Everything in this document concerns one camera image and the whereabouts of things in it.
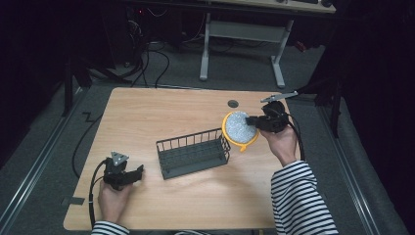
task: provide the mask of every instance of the hand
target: hand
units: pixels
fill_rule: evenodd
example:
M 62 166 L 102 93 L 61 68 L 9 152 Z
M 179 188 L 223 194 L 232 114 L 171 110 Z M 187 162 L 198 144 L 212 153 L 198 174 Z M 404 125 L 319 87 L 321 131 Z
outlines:
M 278 133 L 261 130 L 260 134 L 268 141 L 269 148 L 282 166 L 295 162 L 297 136 L 289 126 Z
M 101 180 L 98 202 L 100 204 L 103 220 L 118 223 L 119 218 L 124 212 L 131 189 L 132 184 L 128 184 L 124 186 L 121 191 L 117 191 L 113 189 L 110 184 Z

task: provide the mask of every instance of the cable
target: cable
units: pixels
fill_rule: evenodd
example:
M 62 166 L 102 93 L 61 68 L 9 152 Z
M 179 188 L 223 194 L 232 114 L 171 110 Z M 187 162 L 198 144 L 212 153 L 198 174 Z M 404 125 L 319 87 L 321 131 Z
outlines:
M 276 110 L 274 110 L 274 109 L 269 109 L 269 108 L 264 108 L 265 110 L 267 110 L 267 111 L 270 111 L 270 112 L 272 112 L 272 113 L 274 113 L 274 114 L 276 114 L 277 116 L 279 116 L 279 117 L 281 117 L 282 116 L 282 114 L 280 114 L 278 111 L 276 111 Z M 304 147 L 303 147 L 303 145 L 302 145 L 302 140 L 301 140 L 301 135 L 300 135 L 300 125 L 299 125 L 299 123 L 297 122 L 297 120 L 292 116 L 292 115 L 289 115 L 289 114 L 287 114 L 287 116 L 289 116 L 289 117 L 291 117 L 295 122 L 296 122 L 296 125 L 299 127 L 299 128 L 296 128 L 294 125 L 293 125 L 293 123 L 292 122 L 290 122 L 289 120 L 287 120 L 287 125 L 290 127 L 290 128 L 292 128 L 293 129 L 293 131 L 294 131 L 294 133 L 296 134 L 296 136 L 297 136 L 297 140 L 299 141 L 299 148 L 300 148 L 300 160 L 302 160 L 302 161 L 305 161 L 305 153 L 304 153 Z
M 94 185 L 96 183 L 95 177 L 97 176 L 98 169 L 101 168 L 101 165 L 104 165 L 106 160 L 103 160 L 100 164 L 98 164 L 97 168 L 94 171 L 94 175 L 91 179 L 91 185 L 89 187 L 89 219 L 91 220 L 91 227 L 94 227 L 95 224 L 95 213 L 94 213 L 94 194 L 92 193 L 94 189 Z
M 152 10 L 150 10 L 150 8 L 147 8 L 147 11 L 149 11 L 149 12 L 153 15 L 153 17 L 162 17 L 162 16 L 164 16 L 164 14 L 167 12 L 167 9 L 166 9 L 166 10 L 164 10 L 164 12 L 163 12 L 163 13 L 161 13 L 161 14 L 159 14 L 159 15 L 154 14 L 154 13 L 152 12 Z
M 170 59 L 168 58 L 168 56 L 167 56 L 166 54 L 164 54 L 164 53 L 162 53 L 162 52 L 158 52 L 158 51 L 149 51 L 149 52 L 158 53 L 158 54 L 160 54 L 160 55 L 164 56 L 164 57 L 167 59 L 167 65 L 165 66 L 164 71 L 163 71 L 163 72 L 159 75 L 159 77 L 156 79 L 156 82 L 155 82 L 155 88 L 157 88 L 157 85 L 158 85 L 158 83 L 159 83 L 160 78 L 164 75 L 164 73 L 167 71 L 167 69 L 168 69 L 168 67 L 169 67 L 169 65 L 170 65 Z
M 82 143 L 82 141 L 83 141 L 83 139 L 85 138 L 85 136 L 86 136 L 86 134 L 89 132 L 89 130 L 92 128 L 92 126 L 95 124 L 95 123 L 97 123 L 97 121 L 99 120 L 99 119 L 101 119 L 101 117 L 102 117 L 103 115 L 100 115 L 99 117 L 97 117 L 94 121 L 92 121 L 92 123 L 88 126 L 88 128 L 83 132 L 83 134 L 82 134 L 82 137 L 79 139 L 79 141 L 78 141 L 78 143 L 76 144 L 76 147 L 75 147 L 75 149 L 74 149 L 74 151 L 73 151 L 73 154 L 72 154 L 72 161 L 71 161 L 71 163 L 72 163 L 72 170 L 73 170 L 73 173 L 75 174 L 75 176 L 77 177 L 77 178 L 79 178 L 79 173 L 76 171 L 76 168 L 75 168 L 75 156 L 76 156 L 76 152 L 77 152 L 77 150 L 79 149 L 79 146 L 80 146 L 80 144 Z

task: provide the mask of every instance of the black wire basket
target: black wire basket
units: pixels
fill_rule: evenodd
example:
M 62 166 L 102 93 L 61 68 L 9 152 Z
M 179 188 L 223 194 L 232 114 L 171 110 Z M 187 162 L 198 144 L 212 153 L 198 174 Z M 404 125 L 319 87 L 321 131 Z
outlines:
M 231 147 L 221 128 L 156 142 L 163 179 L 226 165 Z

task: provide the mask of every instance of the black and white striped shirt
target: black and white striped shirt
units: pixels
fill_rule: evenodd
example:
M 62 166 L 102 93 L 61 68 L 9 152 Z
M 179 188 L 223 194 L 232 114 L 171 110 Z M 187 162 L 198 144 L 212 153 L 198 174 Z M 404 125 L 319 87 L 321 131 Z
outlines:
M 274 173 L 271 198 L 279 235 L 339 234 L 309 165 L 298 161 Z
M 119 226 L 118 224 L 97 221 L 92 229 L 92 235 L 126 235 L 129 234 L 128 229 Z

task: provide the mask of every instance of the black curtain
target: black curtain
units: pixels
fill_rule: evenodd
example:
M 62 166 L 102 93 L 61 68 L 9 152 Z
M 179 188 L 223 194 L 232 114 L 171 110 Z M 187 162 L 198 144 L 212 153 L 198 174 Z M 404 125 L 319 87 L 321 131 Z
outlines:
M 415 234 L 415 4 L 410 0 L 351 1 L 309 83 L 316 103 L 341 87 L 367 155 L 404 221 Z

